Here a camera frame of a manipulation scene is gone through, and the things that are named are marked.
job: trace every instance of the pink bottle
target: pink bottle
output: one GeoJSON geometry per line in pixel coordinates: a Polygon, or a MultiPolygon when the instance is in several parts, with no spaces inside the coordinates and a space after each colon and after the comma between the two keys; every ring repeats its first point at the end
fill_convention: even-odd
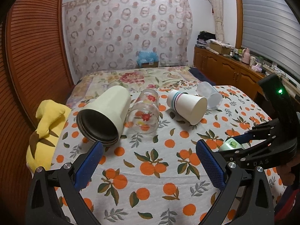
{"type": "Polygon", "coordinates": [[[249,48],[243,49],[242,55],[243,55],[242,62],[246,63],[246,64],[250,64],[250,56],[251,55],[250,55],[249,48]]]}

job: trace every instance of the stuffed animal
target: stuffed animal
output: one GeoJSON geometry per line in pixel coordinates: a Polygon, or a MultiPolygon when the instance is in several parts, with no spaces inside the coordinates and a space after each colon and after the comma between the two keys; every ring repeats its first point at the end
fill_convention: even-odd
{"type": "Polygon", "coordinates": [[[40,103],[35,115],[40,122],[29,138],[26,153],[26,164],[32,173],[39,166],[50,169],[55,147],[70,112],[70,108],[52,100],[40,103]]]}

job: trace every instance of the silver bolt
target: silver bolt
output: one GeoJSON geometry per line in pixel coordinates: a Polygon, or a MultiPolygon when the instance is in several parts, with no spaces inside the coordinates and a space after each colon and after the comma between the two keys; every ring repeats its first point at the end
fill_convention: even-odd
{"type": "Polygon", "coordinates": [[[69,169],[71,167],[71,163],[65,163],[64,164],[64,169],[69,169]]]}
{"type": "Polygon", "coordinates": [[[41,166],[37,167],[37,169],[36,169],[36,171],[37,171],[38,173],[40,173],[42,170],[43,170],[43,167],[41,167],[41,166]]]}
{"type": "Polygon", "coordinates": [[[258,166],[256,169],[257,169],[260,173],[263,172],[263,168],[262,168],[261,166],[258,166]]]}
{"type": "Polygon", "coordinates": [[[235,164],[234,162],[229,162],[229,163],[228,163],[228,166],[229,166],[230,168],[236,168],[236,164],[235,164]]]}

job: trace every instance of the finger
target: finger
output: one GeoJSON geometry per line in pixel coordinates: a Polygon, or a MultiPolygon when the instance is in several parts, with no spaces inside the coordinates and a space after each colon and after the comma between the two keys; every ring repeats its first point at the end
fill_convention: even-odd
{"type": "Polygon", "coordinates": [[[291,172],[291,168],[288,167],[287,165],[282,165],[282,166],[278,166],[276,167],[277,170],[277,174],[280,175],[284,175],[284,174],[288,174],[291,172]]]}
{"type": "Polygon", "coordinates": [[[290,161],[290,162],[288,162],[286,165],[288,166],[288,167],[294,167],[294,166],[296,166],[296,165],[298,165],[298,164],[300,164],[300,153],[298,152],[295,156],[294,156],[294,158],[290,161]]]}
{"type": "Polygon", "coordinates": [[[285,174],[280,178],[284,186],[292,185],[295,181],[295,175],[293,173],[285,174]]]}

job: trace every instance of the blue gripper pad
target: blue gripper pad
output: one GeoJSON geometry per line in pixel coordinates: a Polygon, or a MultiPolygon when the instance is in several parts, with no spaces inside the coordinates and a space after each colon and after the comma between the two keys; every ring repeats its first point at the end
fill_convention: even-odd
{"type": "Polygon", "coordinates": [[[89,180],[91,179],[99,161],[103,155],[103,145],[100,141],[94,146],[94,148],[89,152],[86,159],[76,172],[74,187],[79,192],[84,189],[89,180]]]}
{"type": "Polygon", "coordinates": [[[225,187],[225,173],[213,157],[212,150],[202,139],[196,144],[196,154],[212,182],[212,185],[222,191],[225,187]]]}

